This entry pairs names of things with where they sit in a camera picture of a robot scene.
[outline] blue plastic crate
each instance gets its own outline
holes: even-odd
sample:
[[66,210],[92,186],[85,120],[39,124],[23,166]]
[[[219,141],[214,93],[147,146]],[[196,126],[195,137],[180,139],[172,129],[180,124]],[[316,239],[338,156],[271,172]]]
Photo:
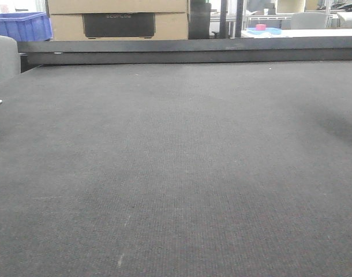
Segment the blue plastic crate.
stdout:
[[46,13],[0,13],[0,35],[18,42],[41,42],[52,37]]

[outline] pink object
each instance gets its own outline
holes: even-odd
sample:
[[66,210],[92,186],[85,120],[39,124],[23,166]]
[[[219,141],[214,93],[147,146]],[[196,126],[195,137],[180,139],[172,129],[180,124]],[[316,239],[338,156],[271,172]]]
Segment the pink object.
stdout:
[[264,30],[266,30],[265,24],[257,24],[256,25],[256,31],[264,31]]

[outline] black metal rail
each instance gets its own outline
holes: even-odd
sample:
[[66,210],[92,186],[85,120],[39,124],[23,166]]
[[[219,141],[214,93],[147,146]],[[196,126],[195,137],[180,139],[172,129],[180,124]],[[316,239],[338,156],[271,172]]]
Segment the black metal rail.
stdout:
[[349,61],[352,37],[21,42],[30,64]]

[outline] box stack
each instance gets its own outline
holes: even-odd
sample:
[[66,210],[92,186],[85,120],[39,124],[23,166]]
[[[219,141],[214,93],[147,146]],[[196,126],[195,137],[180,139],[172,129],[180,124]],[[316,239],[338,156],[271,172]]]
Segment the box stack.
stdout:
[[188,39],[188,0],[48,0],[53,38]]

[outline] white table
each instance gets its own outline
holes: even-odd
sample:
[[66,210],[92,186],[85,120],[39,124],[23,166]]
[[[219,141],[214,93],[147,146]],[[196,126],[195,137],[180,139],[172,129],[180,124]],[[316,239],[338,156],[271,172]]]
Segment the white table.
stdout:
[[343,28],[352,28],[352,12],[338,13],[340,26]]
[[352,36],[352,29],[311,29],[311,30],[282,30],[281,35],[262,33],[254,35],[248,31],[241,31],[243,38],[297,38],[306,36]]

